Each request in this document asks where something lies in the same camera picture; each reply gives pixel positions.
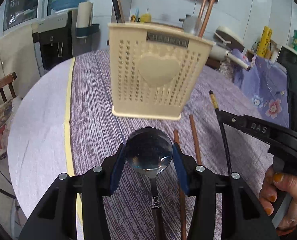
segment finger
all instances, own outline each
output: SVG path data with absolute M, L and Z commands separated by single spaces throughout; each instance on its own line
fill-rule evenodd
M 265 173 L 264 181 L 266 181 L 269 184 L 273 184 L 273 175 L 274 175 L 273 166 L 271 165 L 268 170 Z
M 271 202 L 276 201 L 278 193 L 276 192 L 276 187 L 269 184 L 267 181 L 263 181 L 262 189 L 260 191 L 260 197 L 265 198 Z
M 260 201 L 262 207 L 264 208 L 265 212 L 268 215 L 271 215 L 273 213 L 273 206 L 272 206 L 271 202 L 265 198 L 262 198 L 262 197 L 259 198 L 259 201 Z
M 288 192 L 293 197 L 287 214 L 279 224 L 280 229 L 291 228 L 297 225 L 297 176 L 276 173 L 273 182 L 278 189 Z

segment utensil holder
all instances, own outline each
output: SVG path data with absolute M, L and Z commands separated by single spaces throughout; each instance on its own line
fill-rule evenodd
M 112 113 L 179 120 L 213 43 L 166 26 L 108 26 Z

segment metal label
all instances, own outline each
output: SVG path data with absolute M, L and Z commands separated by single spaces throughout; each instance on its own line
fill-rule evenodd
M 267 136 L 270 134 L 270 128 L 259 123 L 252 122 L 251 125 L 248 125 L 248 128 L 251 128 L 256 132 L 265 134 Z
M 166 44 L 180 46 L 187 48 L 189 45 L 189 39 L 178 38 L 175 36 L 165 35 L 164 33 L 147 33 L 147 41 L 158 41 Z

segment chair backrest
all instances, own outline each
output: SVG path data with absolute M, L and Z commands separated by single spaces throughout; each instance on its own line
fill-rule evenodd
M 13 85 L 12 85 L 12 82 L 17 78 L 15 72 L 13 72 L 12 74 L 9 74 L 5 77 L 3 77 L 1 80 L 0 80 L 0 92 L 1 92 L 1 96 L 2 96 L 2 99 L 3 99 L 3 102 L 5 103 L 7 100 L 6 100 L 6 96 L 5 96 L 5 93 L 4 93 L 4 90 L 3 90 L 3 87 L 5 87 L 6 85 L 9 85 L 9 88 L 10 88 L 10 93 L 12 95 L 13 98 L 16 97 L 15 95 L 15 92 L 14 92 L 14 88 L 13 88 Z

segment chair cushion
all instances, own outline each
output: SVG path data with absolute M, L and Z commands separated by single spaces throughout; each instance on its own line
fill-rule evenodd
M 7 139 L 12 119 L 20 103 L 21 98 L 15 97 L 0 105 L 0 160 L 7 156 Z

